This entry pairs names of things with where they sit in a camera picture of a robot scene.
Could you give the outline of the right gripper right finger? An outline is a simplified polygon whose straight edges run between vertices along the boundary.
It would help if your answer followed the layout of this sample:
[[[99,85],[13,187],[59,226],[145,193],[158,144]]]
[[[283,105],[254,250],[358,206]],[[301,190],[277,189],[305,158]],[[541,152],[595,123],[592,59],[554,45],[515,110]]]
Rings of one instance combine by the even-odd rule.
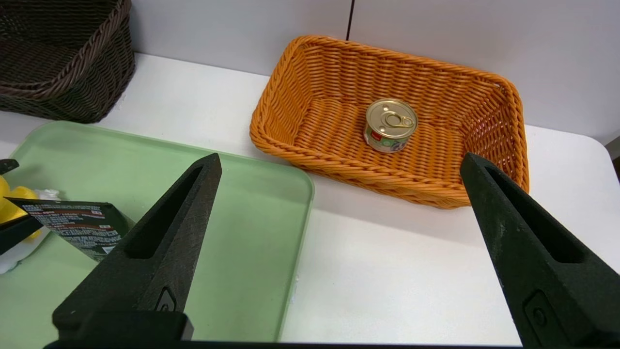
[[[460,174],[523,347],[618,347],[617,272],[489,160]]]

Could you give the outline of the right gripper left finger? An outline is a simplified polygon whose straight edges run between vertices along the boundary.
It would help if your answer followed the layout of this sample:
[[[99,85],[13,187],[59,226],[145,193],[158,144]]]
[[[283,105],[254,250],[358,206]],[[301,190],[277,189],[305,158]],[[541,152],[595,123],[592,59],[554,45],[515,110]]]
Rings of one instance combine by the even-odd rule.
[[[184,307],[222,175],[193,163],[53,312],[60,340],[179,340]]]

